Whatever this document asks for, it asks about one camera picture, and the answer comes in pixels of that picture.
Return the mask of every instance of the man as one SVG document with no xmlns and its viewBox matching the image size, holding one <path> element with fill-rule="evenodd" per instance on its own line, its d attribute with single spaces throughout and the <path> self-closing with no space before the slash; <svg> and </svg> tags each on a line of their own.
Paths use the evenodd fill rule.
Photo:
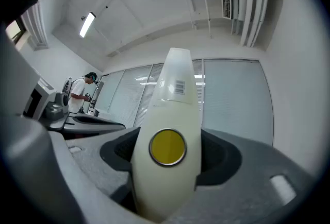
<svg viewBox="0 0 330 224">
<path fill-rule="evenodd" d="M 71 87 L 69 111 L 78 113 L 80 107 L 84 104 L 84 100 L 88 101 L 89 98 L 84 96 L 85 84 L 92 84 L 96 81 L 97 75 L 94 72 L 90 72 L 85 77 L 75 80 Z"/>
</svg>

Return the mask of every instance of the label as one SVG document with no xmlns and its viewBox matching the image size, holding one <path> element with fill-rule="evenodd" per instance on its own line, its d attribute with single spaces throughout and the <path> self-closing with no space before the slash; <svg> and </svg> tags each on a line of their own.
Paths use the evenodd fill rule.
<svg viewBox="0 0 330 224">
<path fill-rule="evenodd" d="M 186 94 L 185 90 L 186 90 L 186 83 L 182 80 L 176 80 L 174 93 L 179 95 L 185 95 Z"/>
</svg>

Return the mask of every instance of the yellow cap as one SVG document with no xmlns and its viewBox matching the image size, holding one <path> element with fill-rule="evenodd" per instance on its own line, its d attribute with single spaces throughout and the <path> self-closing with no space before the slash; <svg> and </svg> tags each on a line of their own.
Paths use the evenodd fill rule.
<svg viewBox="0 0 330 224">
<path fill-rule="evenodd" d="M 163 129 L 151 139 L 149 152 L 157 164 L 174 166 L 185 157 L 187 145 L 184 137 L 178 131 Z"/>
</svg>

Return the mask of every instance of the white bottle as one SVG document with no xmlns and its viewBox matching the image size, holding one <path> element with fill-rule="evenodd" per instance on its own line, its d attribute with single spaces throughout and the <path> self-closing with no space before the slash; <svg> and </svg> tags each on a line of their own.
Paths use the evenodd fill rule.
<svg viewBox="0 0 330 224">
<path fill-rule="evenodd" d="M 200 124 L 190 52 L 171 48 L 131 159 L 142 217 L 161 222 L 194 192 L 201 173 Z"/>
</svg>

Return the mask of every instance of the window blind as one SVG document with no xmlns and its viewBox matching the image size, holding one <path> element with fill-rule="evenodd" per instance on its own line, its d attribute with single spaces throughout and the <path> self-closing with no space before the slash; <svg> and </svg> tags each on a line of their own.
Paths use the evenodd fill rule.
<svg viewBox="0 0 330 224">
<path fill-rule="evenodd" d="M 257 61 L 205 60 L 205 128 L 272 145 L 273 111 Z"/>
<path fill-rule="evenodd" d="M 137 116 L 136 116 L 136 119 L 135 119 L 135 123 L 134 123 L 135 127 L 142 126 L 142 123 L 144 121 L 146 112 L 147 112 L 148 107 L 149 107 L 150 100 L 151 100 L 151 98 L 154 94 L 154 90 L 155 90 L 159 75 L 160 75 L 161 70 L 163 68 L 163 65 L 164 64 L 153 65 L 153 68 L 150 72 L 150 76 L 147 80 L 147 83 L 146 83 L 146 86 L 145 86 L 145 89 L 144 89 L 144 92 L 143 92 L 143 96 L 142 96 L 142 99 L 141 99 L 141 102 L 140 102 L 139 110 L 138 110 L 138 113 L 137 113 Z"/>
<path fill-rule="evenodd" d="M 198 107 L 200 111 L 201 123 L 203 120 L 203 91 L 204 91 L 204 78 L 203 78 L 203 63 L 201 59 L 192 60 L 192 65 L 194 67 L 194 75 L 197 88 L 197 100 Z"/>
<path fill-rule="evenodd" d="M 113 121 L 133 127 L 150 70 L 146 66 L 124 72 L 108 111 Z"/>
<path fill-rule="evenodd" d="M 104 82 L 104 85 L 97 98 L 95 104 L 96 109 L 105 112 L 108 111 L 113 95 L 116 91 L 120 79 L 123 76 L 123 73 L 124 71 L 119 71 L 119 72 L 111 73 L 108 76 L 102 77 L 102 82 Z"/>
<path fill-rule="evenodd" d="M 194 75 L 195 75 L 195 81 L 196 81 L 196 88 L 197 88 L 197 99 L 199 102 L 199 110 L 200 110 L 200 117 L 202 122 L 203 117 L 203 89 L 204 89 L 204 83 L 203 83 L 203 67 L 202 67 L 202 60 L 197 59 L 192 61 L 193 68 L 194 68 Z M 149 79 L 146 83 L 146 87 L 141 99 L 141 103 L 139 106 L 139 110 L 137 113 L 137 117 L 134 123 L 135 127 L 142 126 L 145 115 L 148 111 L 150 100 L 153 96 L 159 75 L 161 73 L 161 70 L 163 68 L 164 64 L 155 64 L 151 70 Z"/>
</svg>

